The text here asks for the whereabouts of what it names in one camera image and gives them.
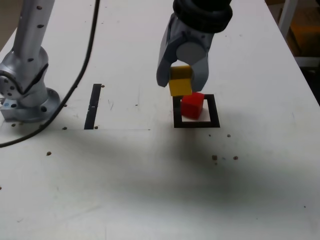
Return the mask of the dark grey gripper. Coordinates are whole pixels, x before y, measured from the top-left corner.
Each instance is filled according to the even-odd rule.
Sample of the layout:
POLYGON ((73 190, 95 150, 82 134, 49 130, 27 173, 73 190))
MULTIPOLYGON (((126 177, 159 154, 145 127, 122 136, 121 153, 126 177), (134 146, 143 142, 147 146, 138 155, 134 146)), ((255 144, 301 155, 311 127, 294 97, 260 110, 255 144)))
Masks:
POLYGON ((164 32, 156 71, 156 81, 160 87, 166 87, 170 78, 170 67, 177 59, 188 64, 192 70, 191 87, 193 92, 203 90, 209 77, 209 51, 212 45, 213 34, 201 32, 184 24, 176 22, 174 30, 182 32, 184 42, 178 46, 177 37, 171 37, 176 15, 170 16, 164 32))

